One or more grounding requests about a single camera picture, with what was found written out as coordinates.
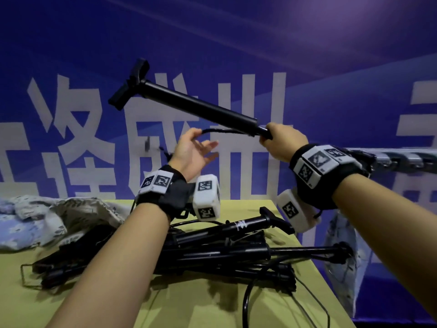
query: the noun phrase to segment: table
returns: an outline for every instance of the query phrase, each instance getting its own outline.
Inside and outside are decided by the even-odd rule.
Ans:
[[[132,204],[131,200],[116,200]],[[238,221],[258,216],[265,206],[280,216],[270,200],[223,200],[221,218]],[[194,223],[183,226],[194,230],[209,226]],[[288,236],[277,228],[266,231],[269,245],[300,246],[294,235]],[[2,328],[43,327],[69,292],[64,288],[52,295],[42,290],[21,286],[20,265],[41,258],[43,249],[37,248],[14,254],[0,254],[0,326]],[[331,289],[311,261],[294,265],[296,275],[309,287],[331,315],[331,327],[354,327]],[[241,327],[241,311],[245,284],[226,283],[225,278],[205,278],[188,274],[181,277],[155,276],[153,290],[141,306],[135,328],[223,328]],[[318,328],[326,327],[326,314],[319,304],[298,283],[296,299],[309,313]],[[273,289],[255,287],[249,302],[250,328],[311,327],[309,320],[288,295]]]

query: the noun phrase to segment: yellow tablecloth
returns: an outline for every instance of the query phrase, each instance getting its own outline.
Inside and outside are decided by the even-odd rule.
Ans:
[[[117,200],[130,205],[130,200]],[[259,207],[266,206],[277,216],[279,212],[270,200],[224,200],[221,202],[221,221],[237,221],[258,215]],[[194,223],[185,230],[207,227]],[[266,232],[273,246],[300,246],[294,236],[277,228]],[[68,294],[51,295],[46,291],[21,286],[20,265],[40,258],[41,249],[14,254],[0,254],[0,327],[43,327]],[[334,294],[311,261],[294,265],[296,275],[309,287],[331,315],[331,327],[354,327]],[[156,276],[153,289],[139,312],[135,328],[223,328],[241,327],[241,309],[246,285],[232,280],[200,274],[180,278]],[[317,327],[326,327],[326,314],[300,284],[296,299],[309,313]],[[249,325],[257,327],[311,327],[309,320],[291,297],[273,289],[255,287],[249,302]]]

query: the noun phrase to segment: logo on pump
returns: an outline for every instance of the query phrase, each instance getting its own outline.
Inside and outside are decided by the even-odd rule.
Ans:
[[[240,231],[240,228],[241,228],[241,229],[243,229],[243,228],[247,228],[246,221],[244,221],[244,220],[237,221],[237,222],[234,222],[234,223],[235,223],[235,225],[237,226],[237,231]]]

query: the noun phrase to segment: left hand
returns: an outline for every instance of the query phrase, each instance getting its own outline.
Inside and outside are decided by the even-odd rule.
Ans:
[[[219,156],[218,152],[206,156],[212,149],[217,147],[219,142],[205,140],[200,143],[195,139],[201,134],[202,129],[197,128],[190,128],[185,132],[180,137],[173,156],[168,163],[170,167],[180,171],[187,182],[193,179],[205,165]]]

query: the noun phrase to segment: forearm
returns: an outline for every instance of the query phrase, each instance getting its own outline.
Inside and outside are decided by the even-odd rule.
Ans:
[[[437,318],[437,216],[358,174],[333,200],[381,261]]]
[[[48,328],[132,327],[169,228],[165,213],[140,204],[88,265]]]

